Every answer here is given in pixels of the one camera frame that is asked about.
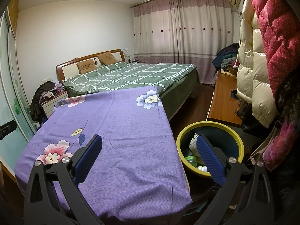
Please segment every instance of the trash can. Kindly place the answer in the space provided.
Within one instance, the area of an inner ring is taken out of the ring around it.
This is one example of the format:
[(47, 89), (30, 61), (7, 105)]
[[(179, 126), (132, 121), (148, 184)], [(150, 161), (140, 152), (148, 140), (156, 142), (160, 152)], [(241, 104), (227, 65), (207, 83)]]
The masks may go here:
[(204, 178), (211, 178), (209, 172), (204, 172), (193, 167), (187, 162), (182, 154), (182, 151), (189, 148), (190, 141), (195, 133), (204, 134), (210, 143), (213, 146), (220, 148), (228, 158), (234, 157), (239, 162), (242, 162), (244, 158), (244, 145), (235, 131), (228, 126), (217, 122), (197, 122), (185, 127), (176, 140), (176, 146), (181, 162), (192, 173)]

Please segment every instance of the curtain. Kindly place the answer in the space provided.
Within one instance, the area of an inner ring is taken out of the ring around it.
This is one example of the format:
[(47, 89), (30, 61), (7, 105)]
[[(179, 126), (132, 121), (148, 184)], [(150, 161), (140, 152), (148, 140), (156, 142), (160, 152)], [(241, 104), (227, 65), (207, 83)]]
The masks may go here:
[(153, 0), (133, 17), (136, 59), (195, 64), (202, 83), (216, 82), (212, 60), (233, 41), (229, 0)]

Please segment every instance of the blue gripper pad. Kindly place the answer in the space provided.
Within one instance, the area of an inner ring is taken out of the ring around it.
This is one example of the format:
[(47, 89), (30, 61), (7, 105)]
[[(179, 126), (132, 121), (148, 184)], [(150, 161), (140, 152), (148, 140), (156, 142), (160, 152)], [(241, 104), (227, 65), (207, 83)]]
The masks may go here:
[(85, 181), (89, 171), (91, 170), (95, 160), (102, 149), (102, 138), (94, 135), (90, 142), (82, 148), (79, 148), (73, 155), (73, 182), (78, 185)]
[(199, 135), (197, 138), (197, 151), (199, 152), (202, 160), (207, 166), (207, 170), (210, 172), (212, 179), (220, 184), (224, 185), (225, 178), (225, 167), (221, 160), (217, 157), (214, 152), (214, 147), (204, 135)]

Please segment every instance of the purple tablecloth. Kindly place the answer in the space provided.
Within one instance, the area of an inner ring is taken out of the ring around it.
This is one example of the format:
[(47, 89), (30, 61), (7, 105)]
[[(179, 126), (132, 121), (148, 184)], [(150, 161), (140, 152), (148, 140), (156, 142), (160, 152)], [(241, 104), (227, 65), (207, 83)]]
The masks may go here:
[[(21, 154), (15, 174), (24, 193), (35, 160), (59, 162), (98, 134), (103, 148), (79, 189), (109, 225), (177, 224), (192, 200), (156, 87), (59, 101)], [(58, 197), (69, 209), (58, 183)]]

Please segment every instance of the cream puffer jacket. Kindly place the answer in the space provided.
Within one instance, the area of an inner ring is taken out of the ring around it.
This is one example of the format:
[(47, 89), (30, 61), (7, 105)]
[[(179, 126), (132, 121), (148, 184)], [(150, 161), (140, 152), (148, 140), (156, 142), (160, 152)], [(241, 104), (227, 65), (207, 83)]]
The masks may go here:
[(260, 27), (251, 0), (244, 1), (242, 15), (241, 45), (238, 51), (241, 65), (237, 74), (237, 93), (239, 97), (252, 103), (253, 116), (268, 128), (277, 109), (270, 88)]

